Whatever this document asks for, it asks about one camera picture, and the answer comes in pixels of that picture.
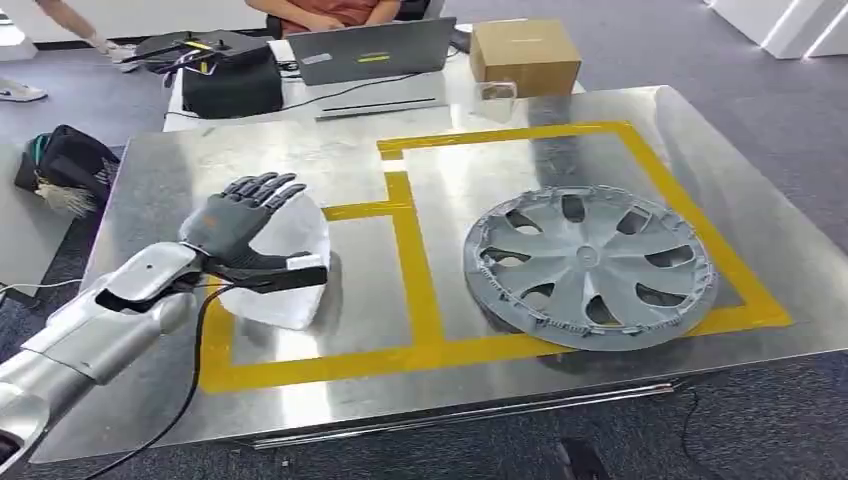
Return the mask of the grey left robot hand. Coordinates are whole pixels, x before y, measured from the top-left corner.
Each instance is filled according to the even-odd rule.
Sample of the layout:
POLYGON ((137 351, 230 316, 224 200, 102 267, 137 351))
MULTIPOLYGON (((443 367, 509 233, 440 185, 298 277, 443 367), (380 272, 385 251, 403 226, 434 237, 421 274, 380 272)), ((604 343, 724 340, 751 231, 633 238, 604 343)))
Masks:
POLYGON ((260 294, 324 285, 322 262, 296 267, 308 251, 263 254, 250 246, 278 210, 306 186, 294 173, 267 172, 234 180, 207 198, 180 226, 179 242, 199 252, 202 271, 260 294))

